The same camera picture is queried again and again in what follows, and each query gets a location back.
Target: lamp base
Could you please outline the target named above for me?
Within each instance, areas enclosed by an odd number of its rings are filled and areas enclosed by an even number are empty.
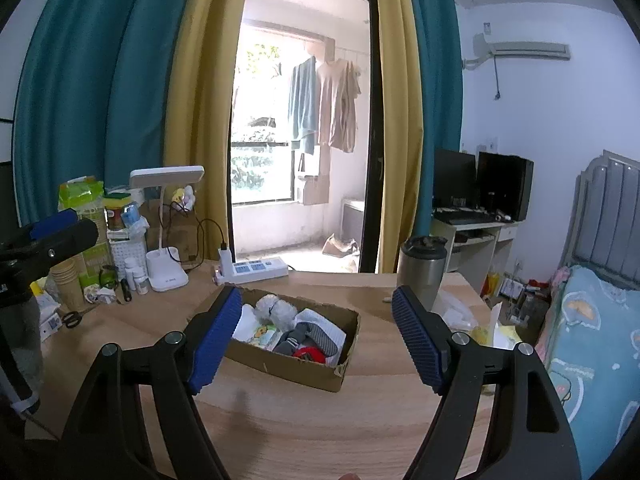
[[[151,288],[156,292],[172,290],[189,283],[189,277],[179,262],[178,249],[175,247],[163,247],[149,251],[146,254],[146,268],[149,271]]]

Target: black door frame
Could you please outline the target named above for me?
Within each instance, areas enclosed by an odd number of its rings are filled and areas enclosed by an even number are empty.
[[[365,191],[362,247],[360,248],[360,272],[375,272],[380,242],[382,219],[382,189],[384,176],[384,123],[382,110],[382,67],[380,64],[380,31],[378,0],[369,2],[370,30],[370,93],[369,93],[369,154],[367,157],[367,179]],[[231,205],[231,179],[227,183],[227,216],[230,248],[235,255],[233,240],[233,214]]]

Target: cardboard box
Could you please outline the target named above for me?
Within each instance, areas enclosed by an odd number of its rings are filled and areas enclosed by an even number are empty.
[[[242,294],[242,303],[249,303],[253,306],[255,306],[255,303],[261,297],[271,294],[265,290],[239,288]],[[209,296],[201,304],[198,312],[208,310],[217,295],[218,291]],[[321,314],[345,332],[347,337],[344,341],[337,367],[331,368],[320,363],[303,361],[296,357],[276,354],[275,352],[263,350],[235,339],[231,339],[229,342],[225,357],[260,370],[261,372],[286,379],[287,381],[293,381],[328,392],[338,392],[342,386],[342,381],[344,380],[344,375],[349,365],[349,359],[356,344],[356,339],[358,338],[360,315],[354,310],[334,304],[318,303],[305,298],[292,298],[281,294],[279,294],[278,297],[288,301],[295,306],[299,312],[306,308],[315,310],[318,314]]]
[[[158,248],[159,204],[159,200],[151,200],[140,206],[140,214],[149,222],[149,229],[146,231],[146,248],[149,251]],[[164,229],[162,229],[162,246],[167,247],[169,244],[172,247],[176,247],[182,261],[192,260],[195,262],[196,256],[198,258],[202,257],[202,254],[198,254],[198,221],[196,220],[195,212],[182,213],[173,211],[171,213],[171,229],[167,236],[169,214],[169,208],[165,207],[162,213],[162,225],[164,225]]]

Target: gray padded headboard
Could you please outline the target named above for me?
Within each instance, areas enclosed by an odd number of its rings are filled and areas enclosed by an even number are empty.
[[[640,288],[640,162],[603,152],[580,174],[562,262]]]

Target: silver screw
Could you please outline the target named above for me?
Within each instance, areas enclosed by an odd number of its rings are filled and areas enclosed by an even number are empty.
[[[170,345],[178,344],[182,341],[182,337],[184,334],[182,332],[178,332],[174,330],[173,332],[169,332],[166,336],[164,336],[164,342],[169,343]]]
[[[451,338],[453,339],[454,343],[462,346],[469,343],[469,336],[464,332],[456,332],[453,336],[451,336]]]
[[[518,350],[520,350],[520,352],[522,352],[524,355],[533,354],[533,346],[531,346],[529,343],[520,343],[518,345]]]
[[[105,346],[102,347],[102,355],[104,355],[105,357],[113,355],[117,351],[118,351],[118,345],[116,345],[115,343],[107,343]]]

